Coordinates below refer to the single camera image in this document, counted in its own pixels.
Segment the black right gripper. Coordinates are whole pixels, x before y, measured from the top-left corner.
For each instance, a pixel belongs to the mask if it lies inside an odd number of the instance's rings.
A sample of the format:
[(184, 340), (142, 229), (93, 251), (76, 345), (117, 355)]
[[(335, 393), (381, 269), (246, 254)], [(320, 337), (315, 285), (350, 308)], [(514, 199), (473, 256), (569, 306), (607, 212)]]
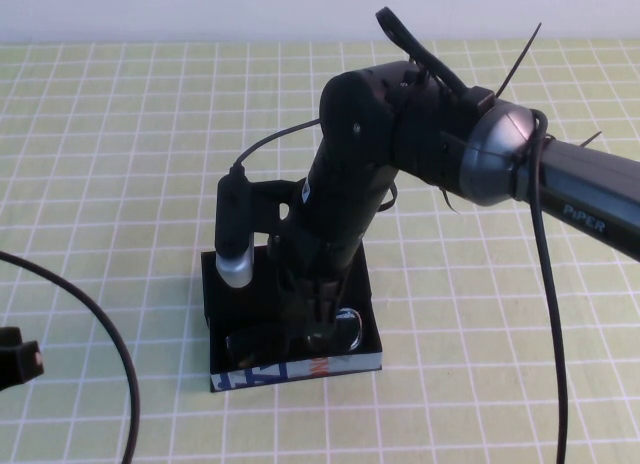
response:
[(361, 242), (324, 241), (310, 231), (294, 206), (270, 234), (267, 256), (276, 268), (282, 317), (309, 345), (336, 345), (337, 315), (347, 282), (366, 281)]

